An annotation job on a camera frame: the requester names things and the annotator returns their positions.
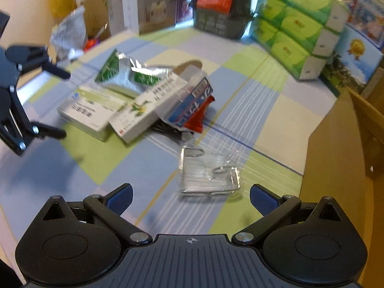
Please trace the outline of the black plastic basket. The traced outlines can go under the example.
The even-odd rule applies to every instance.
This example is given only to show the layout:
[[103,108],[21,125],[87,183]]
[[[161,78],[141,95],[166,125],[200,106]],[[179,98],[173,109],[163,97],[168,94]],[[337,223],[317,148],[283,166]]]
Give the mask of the black plastic basket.
[[252,20],[247,16],[222,14],[220,12],[196,8],[193,11],[193,26],[205,33],[211,33],[231,40],[239,40]]

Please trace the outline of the green white medicine box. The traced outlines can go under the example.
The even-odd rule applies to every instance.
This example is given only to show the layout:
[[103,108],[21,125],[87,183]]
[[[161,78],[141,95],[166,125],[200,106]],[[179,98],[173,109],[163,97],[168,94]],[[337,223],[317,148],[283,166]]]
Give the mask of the green white medicine box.
[[110,90],[83,85],[58,106],[57,112],[74,127],[105,142],[112,133],[109,122],[126,104]]

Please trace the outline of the green blue milk box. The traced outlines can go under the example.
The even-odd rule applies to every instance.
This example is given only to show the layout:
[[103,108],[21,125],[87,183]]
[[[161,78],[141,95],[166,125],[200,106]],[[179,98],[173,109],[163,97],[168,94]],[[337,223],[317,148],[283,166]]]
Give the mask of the green blue milk box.
[[335,95],[343,88],[360,94],[369,84],[383,59],[383,53],[360,32],[345,26],[327,61],[320,80]]

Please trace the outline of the brown cardboard box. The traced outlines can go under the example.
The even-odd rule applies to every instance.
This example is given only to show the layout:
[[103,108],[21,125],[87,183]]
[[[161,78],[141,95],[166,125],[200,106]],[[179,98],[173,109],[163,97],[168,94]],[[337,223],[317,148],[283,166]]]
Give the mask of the brown cardboard box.
[[383,80],[362,94],[342,89],[308,140],[300,198],[332,196],[368,249],[359,278],[383,287]]

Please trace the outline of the red snack wrapper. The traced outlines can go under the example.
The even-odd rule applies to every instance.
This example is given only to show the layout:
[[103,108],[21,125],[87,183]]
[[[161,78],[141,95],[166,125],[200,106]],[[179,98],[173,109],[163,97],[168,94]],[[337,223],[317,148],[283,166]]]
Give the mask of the red snack wrapper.
[[214,101],[215,101],[215,98],[213,96],[209,96],[198,108],[198,110],[194,112],[194,114],[190,117],[190,119],[184,124],[184,128],[192,132],[202,133],[202,130],[203,130],[202,122],[204,120],[206,110],[209,104],[211,104]]

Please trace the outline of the checkered tablecloth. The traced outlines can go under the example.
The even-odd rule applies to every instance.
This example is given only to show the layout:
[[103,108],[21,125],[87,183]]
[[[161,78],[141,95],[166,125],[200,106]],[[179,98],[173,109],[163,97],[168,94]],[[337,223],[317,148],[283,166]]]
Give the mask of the checkered tablecloth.
[[[96,89],[112,53],[148,67],[200,62],[214,98],[202,131],[180,133],[150,114],[152,125],[125,142],[111,127],[93,137],[64,120],[59,107],[78,100],[82,88]],[[321,81],[295,80],[251,39],[229,40],[192,27],[120,33],[67,70],[68,81],[41,72],[18,88],[29,118],[64,129],[66,137],[35,140],[23,155],[1,146],[1,259],[10,266],[18,241],[50,196],[80,201],[123,183],[134,191],[123,216],[148,233],[235,233],[260,217],[249,202],[251,185],[299,193],[308,138],[335,102]],[[183,193],[178,164],[184,146],[226,157],[240,171],[240,188],[218,196]]]

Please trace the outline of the clear plastic blister pack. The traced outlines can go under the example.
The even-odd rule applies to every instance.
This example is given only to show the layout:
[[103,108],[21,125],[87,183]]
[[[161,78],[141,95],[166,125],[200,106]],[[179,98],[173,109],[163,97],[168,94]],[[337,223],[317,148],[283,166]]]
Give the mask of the clear plastic blister pack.
[[232,194],[241,187],[237,151],[209,151],[184,146],[180,152],[180,194],[215,196]]

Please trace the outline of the blue milk carton box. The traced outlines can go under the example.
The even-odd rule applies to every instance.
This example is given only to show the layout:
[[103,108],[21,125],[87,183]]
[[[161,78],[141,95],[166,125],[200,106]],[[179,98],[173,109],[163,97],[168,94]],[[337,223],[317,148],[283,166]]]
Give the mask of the blue milk carton box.
[[349,26],[378,49],[383,49],[383,0],[343,0],[349,8]]

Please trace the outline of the white appliance box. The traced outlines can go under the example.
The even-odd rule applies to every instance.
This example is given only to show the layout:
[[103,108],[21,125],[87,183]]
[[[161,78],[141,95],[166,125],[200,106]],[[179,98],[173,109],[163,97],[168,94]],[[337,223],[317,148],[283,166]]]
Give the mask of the white appliance box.
[[139,35],[173,27],[176,0],[122,0],[125,28]]

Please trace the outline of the silver green foil bag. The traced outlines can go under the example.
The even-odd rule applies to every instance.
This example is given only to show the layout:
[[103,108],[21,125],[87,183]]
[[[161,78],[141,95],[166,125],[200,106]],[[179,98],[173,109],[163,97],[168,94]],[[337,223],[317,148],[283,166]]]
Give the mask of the silver green foil bag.
[[172,66],[141,63],[114,49],[94,82],[111,91],[136,98],[173,69]]

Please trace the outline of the blue white plastic packet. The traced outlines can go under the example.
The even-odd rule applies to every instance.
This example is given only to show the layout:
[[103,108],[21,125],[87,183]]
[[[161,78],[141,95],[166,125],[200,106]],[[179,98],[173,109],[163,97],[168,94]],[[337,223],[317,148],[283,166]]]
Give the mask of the blue white plastic packet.
[[179,131],[189,131],[184,124],[190,119],[202,103],[213,95],[213,88],[207,73],[202,69],[202,62],[190,60],[180,64],[171,72],[187,81],[186,86],[165,102],[156,111],[157,116]]

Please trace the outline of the white green pill box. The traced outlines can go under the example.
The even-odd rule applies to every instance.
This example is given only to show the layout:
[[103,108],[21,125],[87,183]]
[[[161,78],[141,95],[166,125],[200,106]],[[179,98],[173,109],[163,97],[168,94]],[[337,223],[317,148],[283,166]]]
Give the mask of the white green pill box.
[[171,72],[122,108],[109,121],[112,129],[129,144],[157,121],[156,111],[186,84],[186,80]]

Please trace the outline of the green tissue pack stack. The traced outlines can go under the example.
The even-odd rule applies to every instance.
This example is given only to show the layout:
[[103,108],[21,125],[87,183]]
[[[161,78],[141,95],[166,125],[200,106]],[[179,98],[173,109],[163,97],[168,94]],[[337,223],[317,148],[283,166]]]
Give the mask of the green tissue pack stack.
[[349,17],[342,0],[257,0],[249,36],[299,81],[316,79]]

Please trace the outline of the brown paper bag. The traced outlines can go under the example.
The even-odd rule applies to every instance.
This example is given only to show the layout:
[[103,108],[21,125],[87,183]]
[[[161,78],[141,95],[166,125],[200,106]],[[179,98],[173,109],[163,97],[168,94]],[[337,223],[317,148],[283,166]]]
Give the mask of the brown paper bag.
[[89,39],[103,41],[110,37],[109,16],[106,0],[75,0],[85,9],[84,20]]

